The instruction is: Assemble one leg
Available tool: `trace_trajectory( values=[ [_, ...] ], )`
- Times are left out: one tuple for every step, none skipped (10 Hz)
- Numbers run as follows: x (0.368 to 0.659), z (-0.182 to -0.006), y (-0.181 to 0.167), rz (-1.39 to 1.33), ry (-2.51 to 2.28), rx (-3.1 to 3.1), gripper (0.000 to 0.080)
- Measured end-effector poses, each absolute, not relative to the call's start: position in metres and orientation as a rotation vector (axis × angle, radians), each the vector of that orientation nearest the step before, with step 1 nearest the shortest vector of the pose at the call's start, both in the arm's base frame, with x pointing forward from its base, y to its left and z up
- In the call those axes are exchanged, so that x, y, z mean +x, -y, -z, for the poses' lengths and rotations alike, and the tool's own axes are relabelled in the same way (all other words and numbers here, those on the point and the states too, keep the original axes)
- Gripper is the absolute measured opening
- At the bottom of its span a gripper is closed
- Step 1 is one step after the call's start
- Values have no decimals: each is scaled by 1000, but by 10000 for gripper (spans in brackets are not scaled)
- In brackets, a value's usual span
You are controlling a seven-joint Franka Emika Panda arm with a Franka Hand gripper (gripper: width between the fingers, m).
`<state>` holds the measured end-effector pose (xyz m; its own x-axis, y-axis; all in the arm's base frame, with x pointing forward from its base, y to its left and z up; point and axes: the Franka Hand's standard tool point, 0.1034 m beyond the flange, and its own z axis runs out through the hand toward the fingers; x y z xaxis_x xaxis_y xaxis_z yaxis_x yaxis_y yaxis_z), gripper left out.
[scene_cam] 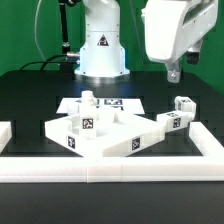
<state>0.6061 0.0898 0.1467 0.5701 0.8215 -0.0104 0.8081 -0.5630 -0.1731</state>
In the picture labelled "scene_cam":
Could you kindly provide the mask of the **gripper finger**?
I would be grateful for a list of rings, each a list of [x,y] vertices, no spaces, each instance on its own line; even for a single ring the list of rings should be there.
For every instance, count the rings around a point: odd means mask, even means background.
[[[186,53],[188,64],[197,64],[199,62],[202,44],[203,40],[200,39],[191,48],[188,49]]]
[[[167,80],[171,83],[178,83],[181,79],[181,67],[180,62],[175,61],[166,64]]]

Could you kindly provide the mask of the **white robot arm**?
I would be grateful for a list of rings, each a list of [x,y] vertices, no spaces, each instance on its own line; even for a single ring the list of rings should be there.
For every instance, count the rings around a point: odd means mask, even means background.
[[[203,37],[214,27],[219,0],[148,0],[142,10],[145,50],[153,62],[163,63],[167,80],[181,79],[183,55],[196,64]],[[125,50],[120,45],[120,7],[116,0],[83,0],[85,43],[75,73],[96,82],[125,77]]]

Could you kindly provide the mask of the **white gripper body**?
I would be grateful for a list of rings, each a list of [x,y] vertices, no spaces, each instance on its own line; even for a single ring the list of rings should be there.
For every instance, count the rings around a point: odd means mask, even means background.
[[[154,62],[173,63],[215,25],[219,0],[148,0],[142,10],[145,49]]]

